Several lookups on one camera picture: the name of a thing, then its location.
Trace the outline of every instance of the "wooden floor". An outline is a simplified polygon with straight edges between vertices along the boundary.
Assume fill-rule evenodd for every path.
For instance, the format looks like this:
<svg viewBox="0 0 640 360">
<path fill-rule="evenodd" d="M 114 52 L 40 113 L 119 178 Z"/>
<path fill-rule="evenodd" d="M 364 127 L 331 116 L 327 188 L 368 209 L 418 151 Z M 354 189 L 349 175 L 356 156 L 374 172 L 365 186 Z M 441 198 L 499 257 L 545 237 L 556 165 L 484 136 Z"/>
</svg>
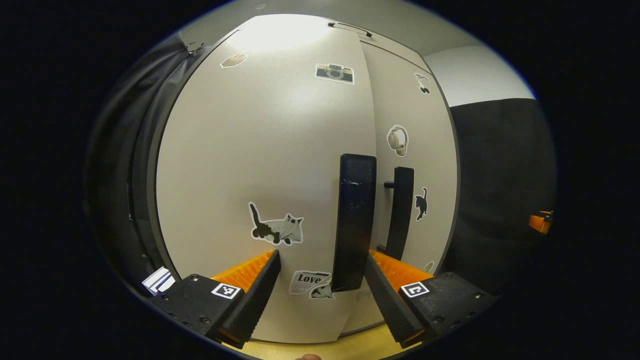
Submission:
<svg viewBox="0 0 640 360">
<path fill-rule="evenodd" d="M 263 360 L 295 360 L 303 354 L 315 354 L 322 360 L 381 359 L 408 350 L 396 343 L 386 324 L 339 338 L 332 343 L 285 344 L 270 341 L 249 341 L 242 350 L 224 344 L 236 351 Z"/>
</svg>

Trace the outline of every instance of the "orange object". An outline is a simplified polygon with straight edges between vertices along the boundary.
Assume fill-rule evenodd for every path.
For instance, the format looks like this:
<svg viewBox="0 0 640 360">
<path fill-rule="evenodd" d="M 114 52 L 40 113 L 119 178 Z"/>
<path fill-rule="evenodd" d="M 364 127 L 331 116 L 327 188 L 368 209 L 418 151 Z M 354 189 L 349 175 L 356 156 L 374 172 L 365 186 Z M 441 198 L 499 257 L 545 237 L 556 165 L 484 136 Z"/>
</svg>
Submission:
<svg viewBox="0 0 640 360">
<path fill-rule="evenodd" d="M 546 235 L 551 226 L 550 216 L 553 211 L 540 211 L 540 213 L 544 215 L 531 215 L 531 218 L 529 218 L 529 226 Z"/>
<path fill-rule="evenodd" d="M 242 288 L 246 293 L 274 251 L 275 249 L 269 250 L 262 255 L 258 255 L 218 275 L 212 276 L 211 279 L 237 286 L 238 288 Z"/>
<path fill-rule="evenodd" d="M 385 274 L 387 281 L 396 293 L 402 285 L 413 284 L 414 282 L 433 277 L 422 270 L 418 270 L 411 265 L 407 265 L 381 252 L 369 250 L 369 253 L 380 267 L 380 270 L 382 270 L 382 273 Z"/>
</svg>

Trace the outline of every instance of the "white cabinet door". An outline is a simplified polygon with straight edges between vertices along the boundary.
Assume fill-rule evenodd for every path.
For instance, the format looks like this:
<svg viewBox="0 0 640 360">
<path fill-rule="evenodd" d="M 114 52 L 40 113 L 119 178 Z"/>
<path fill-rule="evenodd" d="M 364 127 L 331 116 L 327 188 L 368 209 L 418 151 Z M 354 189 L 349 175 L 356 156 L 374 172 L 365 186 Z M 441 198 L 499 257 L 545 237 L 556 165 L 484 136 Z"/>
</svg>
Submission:
<svg viewBox="0 0 640 360">
<path fill-rule="evenodd" d="M 433 262 L 428 271 L 433 274 L 451 235 L 458 191 L 458 158 L 449 110 L 431 74 L 379 47 L 362 42 L 362 49 L 374 99 L 378 159 L 371 248 L 387 244 L 394 191 L 384 188 L 384 182 L 394 180 L 396 167 L 412 168 L 412 215 L 402 262 L 419 269 Z M 392 150 L 387 141 L 396 126 L 408 135 L 406 154 Z M 404 133 L 397 133 L 402 142 Z M 422 200 L 416 203 L 416 197 L 424 198 L 423 188 L 427 189 L 426 208 Z M 372 303 L 372 297 L 362 297 L 343 331 L 382 321 Z"/>
<path fill-rule="evenodd" d="M 376 155 L 371 84 L 356 33 L 273 18 L 234 33 L 182 89 L 159 150 L 158 215 L 181 277 L 280 251 L 253 338 L 333 341 L 357 291 L 312 299 L 289 286 L 298 270 L 333 270 L 340 156 Z M 317 65 L 329 64 L 351 69 L 351 83 L 318 77 Z M 290 244 L 254 237 L 250 202 L 263 222 L 304 218 Z"/>
</svg>

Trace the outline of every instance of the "black door handle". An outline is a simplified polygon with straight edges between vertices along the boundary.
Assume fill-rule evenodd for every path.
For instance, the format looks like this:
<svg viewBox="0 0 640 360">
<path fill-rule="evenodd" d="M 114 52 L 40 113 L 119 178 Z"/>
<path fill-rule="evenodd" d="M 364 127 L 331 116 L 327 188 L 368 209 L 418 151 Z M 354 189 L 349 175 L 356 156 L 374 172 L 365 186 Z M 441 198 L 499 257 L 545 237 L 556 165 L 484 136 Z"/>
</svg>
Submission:
<svg viewBox="0 0 640 360">
<path fill-rule="evenodd" d="M 328 25 L 329 25 L 329 27 L 331 27 L 331 28 L 332 28 L 332 27 L 334 27 L 334 26 L 336 26 L 336 25 L 345 25 L 345 26 L 350 26 L 350 27 L 352 27 L 352 28 L 356 28 L 356 29 L 358 29 L 358 30 L 362 30 L 362 31 L 364 31 L 365 33 L 367 33 L 367 36 L 368 36 L 368 37 L 372 37 L 372 36 L 373 36 L 373 34 L 372 34 L 372 33 L 368 32 L 367 30 L 365 30 L 365 29 L 363 29 L 363 28 L 359 28 L 359 27 L 357 27 L 357 26 L 353 26 L 353 25 L 345 24 L 345 23 L 343 23 L 343 22 L 330 22 Z"/>
<path fill-rule="evenodd" d="M 394 190 L 394 200 L 391 206 L 391 221 L 389 235 L 384 254 L 394 259 L 402 259 L 406 235 L 409 233 L 413 200 L 413 169 L 397 167 L 394 180 L 385 181 L 385 188 Z"/>
<path fill-rule="evenodd" d="M 338 223 L 335 235 L 331 291 L 357 290 L 369 256 L 376 203 L 376 158 L 340 157 Z"/>
</svg>

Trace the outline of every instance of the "black cat sticker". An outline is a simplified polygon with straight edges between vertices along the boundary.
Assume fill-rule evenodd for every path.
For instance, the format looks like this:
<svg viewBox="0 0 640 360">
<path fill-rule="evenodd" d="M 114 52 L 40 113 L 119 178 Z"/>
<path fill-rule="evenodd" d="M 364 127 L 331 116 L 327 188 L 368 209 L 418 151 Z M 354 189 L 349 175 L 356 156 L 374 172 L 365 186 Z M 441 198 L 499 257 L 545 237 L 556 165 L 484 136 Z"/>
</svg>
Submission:
<svg viewBox="0 0 640 360">
<path fill-rule="evenodd" d="M 421 80 L 429 81 L 429 79 L 426 76 L 419 74 L 417 72 L 414 72 L 413 75 L 415 75 L 415 78 L 418 80 L 418 88 L 420 89 L 420 91 L 423 94 L 430 94 L 431 92 L 429 91 L 429 89 L 426 86 L 424 86 L 424 84 L 422 84 L 421 82 Z"/>
<path fill-rule="evenodd" d="M 310 299 L 322 300 L 330 299 L 335 300 L 333 292 L 331 291 L 331 280 L 325 285 L 316 286 L 309 294 Z"/>
<path fill-rule="evenodd" d="M 261 221 L 260 213 L 258 213 L 258 209 L 252 202 L 249 203 L 249 213 L 253 221 L 252 238 L 266 241 L 276 246 L 282 243 L 286 246 L 291 246 L 295 243 L 303 242 L 302 221 L 305 218 L 296 218 L 291 214 L 287 214 L 281 220 Z"/>
<path fill-rule="evenodd" d="M 427 215 L 427 188 L 422 188 L 424 190 L 424 195 L 416 195 L 415 196 L 415 208 L 420 211 L 418 214 L 418 218 L 415 221 L 420 221 L 424 215 Z"/>
</svg>

